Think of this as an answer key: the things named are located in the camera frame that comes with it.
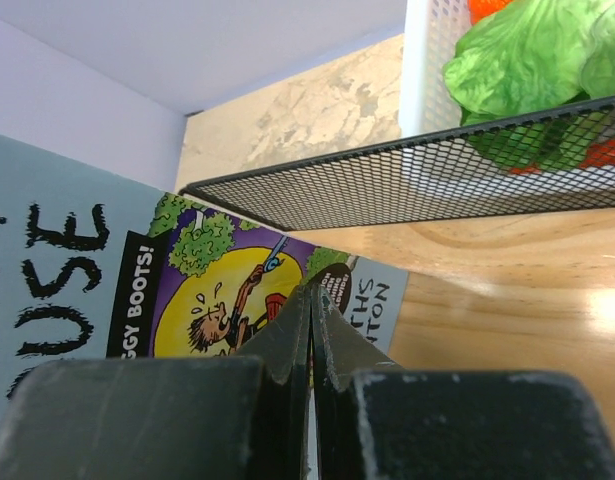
cartoon man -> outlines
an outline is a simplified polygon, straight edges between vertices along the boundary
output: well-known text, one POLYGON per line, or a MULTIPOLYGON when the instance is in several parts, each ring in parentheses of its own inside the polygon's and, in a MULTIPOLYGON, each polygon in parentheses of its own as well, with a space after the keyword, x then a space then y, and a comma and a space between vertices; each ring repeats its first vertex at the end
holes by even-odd
POLYGON ((263 265, 256 265, 256 268, 249 274, 238 290, 238 296, 229 317, 227 317, 225 304, 220 302, 216 305, 216 310, 210 309, 206 314, 191 322, 188 331, 189 344, 193 349, 205 352, 209 346, 226 339, 229 344, 229 354, 232 354, 263 328, 266 321, 271 322, 276 318, 280 307, 286 300, 285 296, 279 293, 267 296, 265 299, 267 313, 252 325, 249 325, 249 318, 242 316, 247 299, 253 289, 260 284, 264 271, 263 265))

black object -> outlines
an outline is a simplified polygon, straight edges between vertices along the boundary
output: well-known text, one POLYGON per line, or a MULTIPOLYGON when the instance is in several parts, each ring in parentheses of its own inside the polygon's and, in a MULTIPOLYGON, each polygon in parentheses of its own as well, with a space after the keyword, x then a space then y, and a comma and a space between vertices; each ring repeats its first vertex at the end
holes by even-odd
POLYGON ((550 152, 574 159, 554 169, 571 168, 592 139, 614 136, 615 96, 195 182, 180 193, 287 231, 615 207, 615 166, 508 171, 550 152))
POLYGON ((615 479, 573 378, 405 371, 304 286, 232 357, 38 368, 0 429, 0 480, 303 478, 310 347, 323 480, 615 479))

book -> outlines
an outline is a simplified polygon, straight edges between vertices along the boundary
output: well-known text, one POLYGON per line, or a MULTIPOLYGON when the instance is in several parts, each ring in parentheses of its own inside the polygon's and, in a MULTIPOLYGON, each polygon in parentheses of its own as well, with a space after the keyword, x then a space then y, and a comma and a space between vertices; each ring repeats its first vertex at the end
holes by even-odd
POLYGON ((309 281, 386 351, 407 272, 0 136, 0 418, 42 362, 229 355, 309 281))

white wall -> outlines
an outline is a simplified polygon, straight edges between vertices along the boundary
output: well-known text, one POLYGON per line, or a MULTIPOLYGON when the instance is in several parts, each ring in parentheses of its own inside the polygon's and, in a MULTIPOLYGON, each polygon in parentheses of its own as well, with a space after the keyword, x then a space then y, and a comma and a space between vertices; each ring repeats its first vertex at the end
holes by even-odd
POLYGON ((406 0, 0 0, 0 19, 185 114, 402 33, 405 10, 406 0))
POLYGON ((170 190, 185 124, 0 20, 0 134, 170 190))

marble wall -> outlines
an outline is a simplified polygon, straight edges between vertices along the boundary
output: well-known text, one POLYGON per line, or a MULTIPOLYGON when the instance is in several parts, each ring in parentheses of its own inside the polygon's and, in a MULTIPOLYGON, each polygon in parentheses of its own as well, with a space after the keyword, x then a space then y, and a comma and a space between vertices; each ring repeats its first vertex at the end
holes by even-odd
POLYGON ((400 137, 399 35, 189 119, 176 189, 400 137))

